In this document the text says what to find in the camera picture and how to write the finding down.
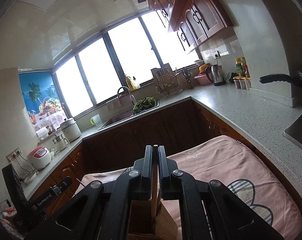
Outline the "green vegetables in sink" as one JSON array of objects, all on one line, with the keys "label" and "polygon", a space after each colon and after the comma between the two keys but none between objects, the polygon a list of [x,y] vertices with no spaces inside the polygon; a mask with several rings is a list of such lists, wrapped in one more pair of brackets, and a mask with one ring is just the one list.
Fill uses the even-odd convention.
[{"label": "green vegetables in sink", "polygon": [[133,114],[138,114],[142,111],[148,110],[150,108],[155,107],[156,105],[156,100],[154,97],[144,97],[137,101],[137,103],[133,107]]}]

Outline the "dish drying rack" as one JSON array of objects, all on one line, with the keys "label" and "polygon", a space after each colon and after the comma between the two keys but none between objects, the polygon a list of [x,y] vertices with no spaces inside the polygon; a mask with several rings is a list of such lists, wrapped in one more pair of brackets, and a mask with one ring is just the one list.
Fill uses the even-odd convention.
[{"label": "dish drying rack", "polygon": [[153,68],[151,72],[154,84],[163,96],[170,98],[182,91],[178,76],[172,71],[169,63],[164,64],[162,68]]}]

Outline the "pink patterned tablecloth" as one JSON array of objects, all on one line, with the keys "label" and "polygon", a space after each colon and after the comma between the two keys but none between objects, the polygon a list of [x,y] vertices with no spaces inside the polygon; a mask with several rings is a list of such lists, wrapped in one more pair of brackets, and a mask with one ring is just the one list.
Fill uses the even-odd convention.
[{"label": "pink patterned tablecloth", "polygon": [[[302,233],[302,215],[297,204],[270,168],[243,143],[221,135],[169,159],[197,180],[221,180],[284,239],[296,239]],[[178,202],[160,202],[176,222],[176,239],[181,239]]]}]

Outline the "wooden utensil holder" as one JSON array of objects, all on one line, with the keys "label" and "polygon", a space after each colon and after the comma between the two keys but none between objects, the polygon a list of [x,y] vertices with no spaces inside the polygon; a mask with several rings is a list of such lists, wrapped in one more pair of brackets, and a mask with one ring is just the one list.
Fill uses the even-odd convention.
[{"label": "wooden utensil holder", "polygon": [[132,201],[126,239],[176,239],[177,233],[176,222],[161,202],[153,218],[150,200]]}]

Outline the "small white blender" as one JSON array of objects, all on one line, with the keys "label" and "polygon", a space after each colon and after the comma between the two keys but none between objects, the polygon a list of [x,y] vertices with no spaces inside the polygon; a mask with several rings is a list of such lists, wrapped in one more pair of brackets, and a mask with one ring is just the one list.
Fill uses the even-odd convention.
[{"label": "small white blender", "polygon": [[53,143],[55,147],[58,149],[58,151],[63,151],[69,144],[69,140],[63,135],[55,135],[53,138]]}]

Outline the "light wooden chopstick pair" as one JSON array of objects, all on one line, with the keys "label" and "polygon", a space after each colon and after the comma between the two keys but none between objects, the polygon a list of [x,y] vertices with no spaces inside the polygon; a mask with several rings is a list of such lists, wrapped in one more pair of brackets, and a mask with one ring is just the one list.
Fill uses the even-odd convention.
[{"label": "light wooden chopstick pair", "polygon": [[152,220],[156,219],[157,202],[158,202],[158,145],[152,147],[153,166],[152,166],[152,195],[151,195],[151,208],[152,208]]}]

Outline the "wooden cabinets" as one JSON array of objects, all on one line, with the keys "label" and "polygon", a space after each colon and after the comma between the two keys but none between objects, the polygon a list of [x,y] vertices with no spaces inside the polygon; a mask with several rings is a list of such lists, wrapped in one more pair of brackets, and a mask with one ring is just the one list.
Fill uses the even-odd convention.
[{"label": "wooden cabinets", "polygon": [[302,197],[284,173],[221,117],[191,99],[114,126],[105,132],[95,133],[86,139],[73,141],[55,155],[51,162],[53,168],[43,172],[44,181],[36,185],[30,199],[34,200],[66,176],[71,177],[71,187],[47,208],[46,213],[51,215],[70,200],[80,185],[78,180],[84,175],[130,167],[135,160],[143,157],[146,145],[158,143],[165,147],[167,155],[173,155],[220,135],[240,141],[261,159],[280,180],[302,215]]},{"label": "wooden cabinets", "polygon": [[233,23],[219,0],[148,0],[168,31],[176,31],[190,53]]}]

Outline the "wall power outlet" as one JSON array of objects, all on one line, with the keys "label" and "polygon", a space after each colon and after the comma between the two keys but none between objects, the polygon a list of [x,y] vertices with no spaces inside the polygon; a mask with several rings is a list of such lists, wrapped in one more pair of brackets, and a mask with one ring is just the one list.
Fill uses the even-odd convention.
[{"label": "wall power outlet", "polygon": [[6,159],[8,160],[8,162],[11,162],[12,160],[16,159],[16,157],[21,155],[21,150],[18,147],[17,149],[15,149],[13,152],[11,152],[10,154],[8,154],[6,156]]}]

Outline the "tropical fruit poster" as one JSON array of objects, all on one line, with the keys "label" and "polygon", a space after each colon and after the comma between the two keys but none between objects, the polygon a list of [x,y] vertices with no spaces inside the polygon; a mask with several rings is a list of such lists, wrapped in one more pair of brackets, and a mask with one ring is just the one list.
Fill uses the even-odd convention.
[{"label": "tropical fruit poster", "polygon": [[58,129],[67,117],[51,72],[20,73],[19,81],[26,111],[35,131],[48,126]]}]

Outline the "white electric pot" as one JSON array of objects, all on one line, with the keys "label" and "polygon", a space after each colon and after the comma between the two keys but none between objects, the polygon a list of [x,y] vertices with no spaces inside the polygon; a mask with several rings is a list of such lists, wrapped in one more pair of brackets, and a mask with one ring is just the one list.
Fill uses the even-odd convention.
[{"label": "white electric pot", "polygon": [[81,131],[73,118],[65,119],[60,124],[60,128],[69,142],[73,142],[81,136]]}]

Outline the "kitchen faucet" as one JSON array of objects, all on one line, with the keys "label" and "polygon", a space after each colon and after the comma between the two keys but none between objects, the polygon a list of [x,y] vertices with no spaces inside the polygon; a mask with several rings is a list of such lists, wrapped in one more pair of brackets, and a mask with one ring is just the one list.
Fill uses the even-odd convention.
[{"label": "kitchen faucet", "polygon": [[117,90],[117,98],[120,99],[122,96],[129,96],[129,99],[132,103],[132,105],[134,106],[137,101],[136,98],[134,97],[134,95],[132,94],[131,90],[129,87],[126,86],[121,86],[118,90]]}]

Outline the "pink white rice cooker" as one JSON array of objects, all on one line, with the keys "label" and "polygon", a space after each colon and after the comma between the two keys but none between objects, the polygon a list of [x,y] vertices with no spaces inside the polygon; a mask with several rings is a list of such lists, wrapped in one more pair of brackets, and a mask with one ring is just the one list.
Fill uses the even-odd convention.
[{"label": "pink white rice cooker", "polygon": [[27,155],[27,161],[37,170],[45,168],[51,160],[51,154],[45,146],[38,146]]}]

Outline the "stainless electric kettle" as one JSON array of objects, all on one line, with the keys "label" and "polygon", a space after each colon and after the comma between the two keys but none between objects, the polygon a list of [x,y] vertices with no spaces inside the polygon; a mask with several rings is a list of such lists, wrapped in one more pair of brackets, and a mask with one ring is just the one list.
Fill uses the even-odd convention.
[{"label": "stainless electric kettle", "polygon": [[206,67],[205,74],[207,75],[209,81],[214,84],[214,86],[226,84],[226,80],[224,79],[222,72],[222,66],[219,66],[218,64]]}]

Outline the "upper wooden cabinets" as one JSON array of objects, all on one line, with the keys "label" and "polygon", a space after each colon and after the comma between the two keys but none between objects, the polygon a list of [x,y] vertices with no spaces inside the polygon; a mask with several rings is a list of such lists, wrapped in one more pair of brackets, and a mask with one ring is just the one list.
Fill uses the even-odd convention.
[{"label": "upper wooden cabinets", "polygon": [[190,53],[233,23],[219,0],[148,0],[168,31],[176,31]]}]

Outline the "lower wooden cabinets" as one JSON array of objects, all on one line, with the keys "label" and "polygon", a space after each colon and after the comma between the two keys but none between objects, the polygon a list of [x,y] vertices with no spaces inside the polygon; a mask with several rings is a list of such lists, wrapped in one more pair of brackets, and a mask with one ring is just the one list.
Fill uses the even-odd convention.
[{"label": "lower wooden cabinets", "polygon": [[130,167],[135,160],[143,157],[146,145],[158,143],[165,147],[167,155],[173,155],[220,135],[240,141],[261,159],[280,180],[302,215],[302,197],[284,173],[221,117],[191,99],[114,126],[105,132],[95,133],[86,139],[73,141],[55,155],[51,162],[53,168],[43,172],[44,181],[36,185],[30,199],[34,200],[66,176],[71,177],[71,187],[47,208],[46,213],[51,215],[70,200],[80,185],[78,180],[84,175]]}]

